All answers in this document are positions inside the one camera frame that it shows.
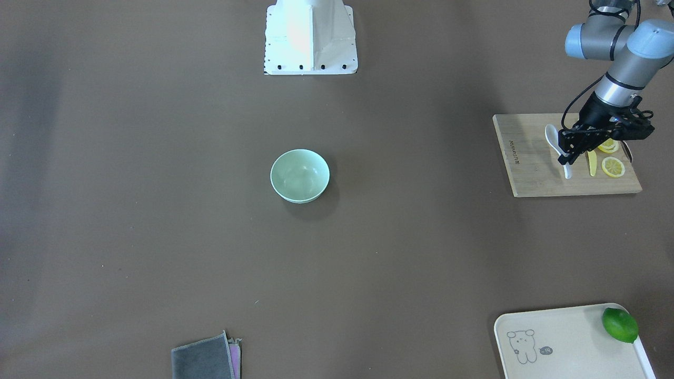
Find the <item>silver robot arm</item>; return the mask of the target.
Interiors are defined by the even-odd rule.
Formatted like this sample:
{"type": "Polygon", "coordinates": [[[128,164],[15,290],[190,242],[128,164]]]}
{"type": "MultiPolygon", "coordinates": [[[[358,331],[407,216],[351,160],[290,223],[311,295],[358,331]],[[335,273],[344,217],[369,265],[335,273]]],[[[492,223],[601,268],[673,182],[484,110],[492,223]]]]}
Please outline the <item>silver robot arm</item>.
{"type": "Polygon", "coordinates": [[[634,1],[590,1],[587,21],[571,27],[565,41],[570,57],[610,61],[590,86],[592,93],[572,127],[558,131],[558,162],[572,165],[607,139],[643,140],[654,132],[651,111],[638,106],[641,93],[672,62],[672,22],[648,19],[627,24],[634,1]]]}

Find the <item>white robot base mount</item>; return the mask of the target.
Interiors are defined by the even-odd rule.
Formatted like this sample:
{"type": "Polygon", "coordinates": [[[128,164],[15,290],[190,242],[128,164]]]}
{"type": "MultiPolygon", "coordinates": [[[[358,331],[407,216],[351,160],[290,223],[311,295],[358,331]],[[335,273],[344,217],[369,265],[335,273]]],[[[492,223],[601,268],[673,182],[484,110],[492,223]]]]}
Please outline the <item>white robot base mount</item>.
{"type": "Polygon", "coordinates": [[[277,1],[266,9],[265,75],[348,75],[359,67],[352,7],[277,1]]]}

